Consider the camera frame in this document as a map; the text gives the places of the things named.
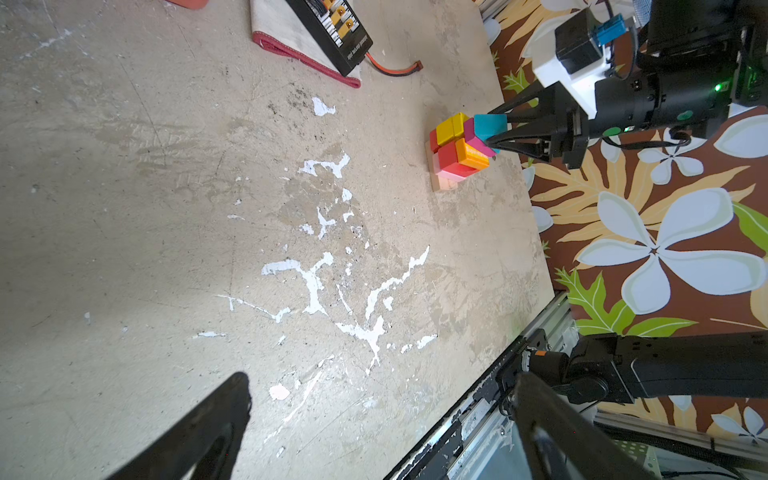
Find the concrete floor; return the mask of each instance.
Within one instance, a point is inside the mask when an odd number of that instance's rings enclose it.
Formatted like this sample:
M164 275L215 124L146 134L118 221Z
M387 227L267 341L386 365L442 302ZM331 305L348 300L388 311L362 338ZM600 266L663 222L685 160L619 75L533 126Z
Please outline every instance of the concrete floor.
M353 90L246 0L0 2L0 478L103 478L237 370L236 478L380 478L550 300L512 156L430 190L427 132L502 101L474 5L356 9L425 70Z

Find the pink block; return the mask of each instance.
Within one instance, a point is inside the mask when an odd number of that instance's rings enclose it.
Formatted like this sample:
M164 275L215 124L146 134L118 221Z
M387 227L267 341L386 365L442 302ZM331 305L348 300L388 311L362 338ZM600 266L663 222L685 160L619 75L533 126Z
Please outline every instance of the pink block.
M464 141L467 142L467 145L471 145L475 149L477 149L480 153L484 154L486 157L495 157L496 152L493 151L492 148L490 148L488 145L485 144L484 141L480 140L475 136L475 119L470 118L466 122L464 122Z
M452 174L451 172L447 172L445 170L440 170L440 158L437 154L432 155L432 168L435 169L435 175L440 178L445 178L446 180L451 180L458 183L467 179L467 177L462 177L461 175Z

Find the robotic arm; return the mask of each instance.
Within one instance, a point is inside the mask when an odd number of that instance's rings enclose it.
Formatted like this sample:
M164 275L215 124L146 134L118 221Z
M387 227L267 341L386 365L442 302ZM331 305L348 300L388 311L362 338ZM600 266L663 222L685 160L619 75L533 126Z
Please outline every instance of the robotic arm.
M570 357L529 350L521 370L574 404L667 395L768 397L768 333L582 338Z
M648 24L630 30L626 78L613 67L613 39L627 31L620 15L601 24L587 8L536 40L537 80L489 112L506 114L511 128L488 146L579 168L591 138L613 143L608 137L671 127L680 143L615 145L677 146L690 142L687 130L702 138L717 132L732 102L768 103L766 0L654 0ZM535 108L515 110L534 98Z

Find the green leaf pattern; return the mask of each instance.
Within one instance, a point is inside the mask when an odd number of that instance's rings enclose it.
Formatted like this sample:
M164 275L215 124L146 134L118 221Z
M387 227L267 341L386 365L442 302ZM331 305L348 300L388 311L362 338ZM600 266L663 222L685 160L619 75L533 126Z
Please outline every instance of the green leaf pattern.
M768 254L768 217L738 202L733 202L733 212L739 217L741 233Z
M583 307L590 317L576 320L576 327L581 335L618 333L632 336L671 336L679 329L697 323L693 320L657 317L643 320L625 333L624 331L632 325L635 314L623 300L616 302L610 312L605 310L606 290L602 272L589 288L584 288L581 284L577 270L568 273L565 269L558 269L557 275L556 281L568 288L568 301Z
M522 67L520 67L517 74L513 74L510 71L509 75L504 75L504 83L506 83L506 86L504 86L505 90L514 90L515 93L520 93L531 84L525 77L525 72L523 72ZM535 107L538 105L538 98L534 98L529 101L528 104L531 105L531 107Z

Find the red trim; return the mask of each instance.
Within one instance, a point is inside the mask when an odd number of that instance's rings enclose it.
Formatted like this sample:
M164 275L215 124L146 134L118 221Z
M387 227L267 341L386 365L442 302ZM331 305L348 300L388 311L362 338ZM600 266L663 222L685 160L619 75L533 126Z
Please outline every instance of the red trim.
M181 5L182 7L190 8L192 10L199 10L205 5L208 5L208 0L169 0L171 3Z
M263 31L255 31L253 33L253 41L266 51L271 51L272 53L282 55L283 57L295 58L296 60L301 61L303 64L308 65L315 70L328 75L331 78L335 78L343 84L347 84L352 88L360 88L359 78L343 77L338 71L332 70L325 65L317 63L312 58L307 57L300 51L293 50L291 47L285 45L284 43L274 38L272 35L268 35Z

